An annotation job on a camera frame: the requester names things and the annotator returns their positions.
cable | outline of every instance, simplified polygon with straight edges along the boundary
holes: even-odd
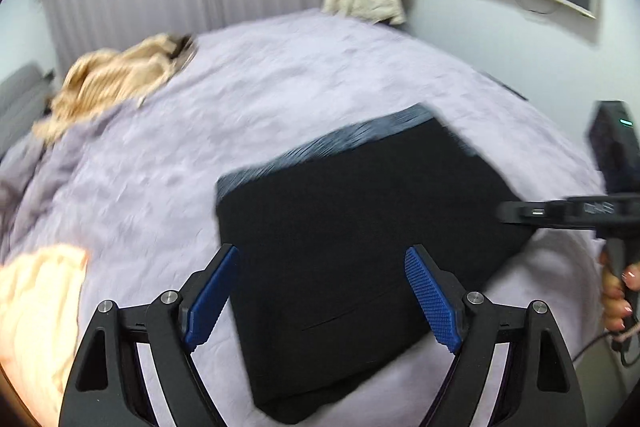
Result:
[[[583,356],[588,349],[593,347],[595,344],[599,343],[601,340],[606,339],[607,337],[615,337],[615,336],[616,334],[611,333],[610,331],[606,331],[605,333],[598,335],[596,338],[594,338],[593,341],[591,341],[589,344],[584,346],[583,349],[581,349],[580,352],[573,359],[571,359],[571,362],[575,363],[576,360],[578,360],[581,356]],[[627,362],[626,352],[620,351],[620,363],[622,364],[622,367],[625,367],[628,369],[633,365],[636,365],[636,363],[638,362],[640,362],[640,353],[638,353],[635,359],[633,359],[631,362]]]
[[[635,365],[636,363],[638,363],[638,360],[640,360],[640,353],[638,353],[637,357],[633,359],[632,362],[626,361],[626,353],[624,351],[620,353],[620,362],[622,363],[622,367],[629,368],[632,365]]]
[[[539,12],[538,10],[531,10],[522,4],[522,0],[516,0],[516,3],[522,10],[526,10],[527,12],[531,12],[532,14],[540,14],[540,16],[550,16],[558,11],[560,8],[560,3],[556,3],[556,7],[551,12]]]
[[[575,363],[575,361],[578,360],[581,356],[583,356],[585,351],[587,351],[590,347],[594,346],[595,344],[599,343],[601,340],[606,339],[607,337],[610,337],[610,336],[612,336],[612,333],[610,333],[610,331],[607,331],[606,333],[598,335],[593,341],[591,341],[589,344],[584,346],[580,350],[580,353],[578,353],[573,359],[571,359],[571,361]]]

black fabric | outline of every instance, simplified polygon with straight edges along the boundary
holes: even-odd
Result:
[[[640,382],[607,427],[631,427],[638,424],[640,424]]]
[[[498,222],[504,200],[517,197],[435,119],[226,195],[220,239],[242,252],[231,304],[255,404],[297,423],[428,332],[408,247],[484,288],[530,238]]]

white wall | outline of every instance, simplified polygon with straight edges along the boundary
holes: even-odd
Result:
[[[409,32],[509,84],[580,144],[595,100],[625,100],[640,119],[640,0],[601,0],[596,21],[564,6],[537,16],[515,0],[407,5]]]
[[[30,61],[36,61],[43,73],[57,70],[56,51],[42,4],[38,0],[2,0],[0,80]]]

fingernail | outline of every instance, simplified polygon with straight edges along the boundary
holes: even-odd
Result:
[[[635,281],[637,278],[638,278],[638,269],[635,266],[629,268],[624,274],[622,274],[622,279],[624,279],[625,282],[627,282],[627,280]]]
[[[615,321],[609,320],[609,331],[620,331],[625,329],[625,324],[622,319],[618,319]]]
[[[640,271],[638,271],[637,266],[632,266],[622,275],[622,279],[625,282],[625,285],[632,289],[637,290],[640,286]]]

black device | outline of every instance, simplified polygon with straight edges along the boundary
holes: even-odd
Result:
[[[619,100],[599,102],[588,133],[596,164],[605,179],[607,196],[552,202],[505,202],[498,208],[504,223],[543,229],[595,230],[607,241],[610,269],[622,278],[626,267],[640,263],[640,144],[633,120]],[[638,293],[626,288],[633,314],[622,334],[638,326]],[[630,338],[613,342],[623,365]]]
[[[217,321],[238,273],[238,251],[223,245],[203,271],[151,304],[98,305],[78,349],[60,427],[157,426],[140,369],[147,343],[177,427],[226,427],[191,360]],[[558,325],[542,301],[527,309],[466,292],[421,245],[405,272],[439,342],[456,358],[420,427],[471,424],[497,343],[510,343],[491,426],[586,427],[577,377]]]

